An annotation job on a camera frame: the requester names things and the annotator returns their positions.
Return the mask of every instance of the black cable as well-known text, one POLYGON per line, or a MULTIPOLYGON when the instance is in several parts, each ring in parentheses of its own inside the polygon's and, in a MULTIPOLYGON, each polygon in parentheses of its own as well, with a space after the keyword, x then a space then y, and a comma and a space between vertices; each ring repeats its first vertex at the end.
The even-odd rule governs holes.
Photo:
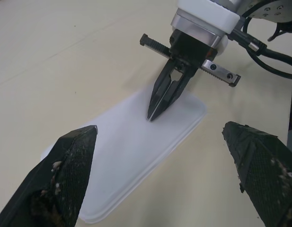
MULTIPOLYGON (((247 12, 245 12, 243 14, 244 17, 248 17, 250 14, 252 14, 254 11, 256 11, 257 9, 263 7, 264 5, 272 2, 273 0, 268 0, 268 1, 263 1, 261 3, 258 3, 257 5, 260 5, 260 6, 257 6, 255 5, 254 7, 252 7, 251 9, 249 9, 247 12)), ((245 24, 243 26, 243 32, 244 33, 248 33, 248 25, 251 21, 251 17, 248 17, 245 21, 245 24)), ((281 76, 281 77, 284 77, 284 78, 287 78, 287 79, 292 79, 292 74, 290 73, 286 73, 286 72, 282 72, 282 71, 279 71, 277 69, 274 69, 272 68, 271 66, 265 64, 263 61, 261 61, 254 53, 252 53, 251 51, 249 51, 248 49, 246 49, 248 54, 250 55, 250 57, 260 66, 262 67, 263 69, 267 70, 268 72, 271 72, 275 75, 278 75, 278 76, 281 76)), ((274 51, 271 51, 269 49, 265 49, 263 52, 262 52, 262 55, 263 56, 266 56, 266 57, 269 57, 269 58, 273 58, 273 59, 277 59, 277 60, 280 60, 280 61, 283 61, 285 63, 288 63, 292 66, 292 57, 290 56, 287 56, 285 54, 281 54, 281 53, 277 53, 277 52, 274 52, 274 51)))

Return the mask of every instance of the white plastic tray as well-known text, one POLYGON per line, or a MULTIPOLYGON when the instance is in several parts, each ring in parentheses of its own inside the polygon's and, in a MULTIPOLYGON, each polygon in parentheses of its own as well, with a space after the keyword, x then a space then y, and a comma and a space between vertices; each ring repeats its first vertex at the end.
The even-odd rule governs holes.
POLYGON ((135 93, 84 125, 98 127, 89 184, 79 216, 86 223, 104 219, 206 114, 205 105, 184 92, 162 116, 149 122, 146 113, 151 90, 149 87, 135 93))

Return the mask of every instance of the white table surface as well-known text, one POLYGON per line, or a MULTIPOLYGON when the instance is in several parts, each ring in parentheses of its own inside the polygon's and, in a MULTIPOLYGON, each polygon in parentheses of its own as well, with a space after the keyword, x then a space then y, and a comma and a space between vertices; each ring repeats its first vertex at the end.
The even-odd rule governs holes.
MULTIPOLYGON (((175 5, 175 0, 0 1, 0 211, 46 147, 155 80, 166 59, 141 47, 139 39, 146 33, 169 45, 175 5)), ((250 25, 262 41, 274 29, 265 21, 250 25)), ((269 48, 292 56, 292 35, 269 48)), ((238 86, 197 72, 188 89, 207 105, 207 116, 95 226, 264 226, 248 195, 239 191, 221 132, 235 121, 286 143, 292 82, 261 69, 233 42, 215 62, 242 76, 238 86)), ((78 220, 77 226, 87 225, 78 220)))

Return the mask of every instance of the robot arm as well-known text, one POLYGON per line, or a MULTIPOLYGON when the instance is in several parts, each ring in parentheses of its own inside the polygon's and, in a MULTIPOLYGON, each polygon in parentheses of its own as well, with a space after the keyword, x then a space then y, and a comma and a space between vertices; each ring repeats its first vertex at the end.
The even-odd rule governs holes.
POLYGON ((171 22, 173 33, 170 48, 148 38, 146 34, 140 40, 141 45, 168 58, 151 95, 147 116, 150 121, 155 120, 178 99, 198 69, 231 87, 237 85, 239 75, 213 63, 214 58, 226 48, 228 38, 244 47, 264 69, 292 79, 292 74, 267 66, 257 56, 263 55, 290 65, 292 57, 267 49, 267 45, 247 34, 251 18, 277 23, 276 31, 269 41, 283 33, 292 33, 292 0, 178 0, 177 6, 178 10, 171 22), (174 70, 182 73, 178 81, 171 78, 174 70))

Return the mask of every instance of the bolt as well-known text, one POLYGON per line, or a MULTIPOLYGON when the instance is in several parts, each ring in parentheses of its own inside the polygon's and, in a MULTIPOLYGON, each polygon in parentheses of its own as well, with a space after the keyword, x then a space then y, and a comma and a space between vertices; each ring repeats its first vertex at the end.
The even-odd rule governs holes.
POLYGON ((214 65, 214 64, 211 65, 211 66, 210 66, 210 69, 212 69, 212 70, 216 70, 216 65, 214 65))
POLYGON ((227 78, 228 79, 232 79, 233 78, 233 75, 231 73, 228 73, 227 78))

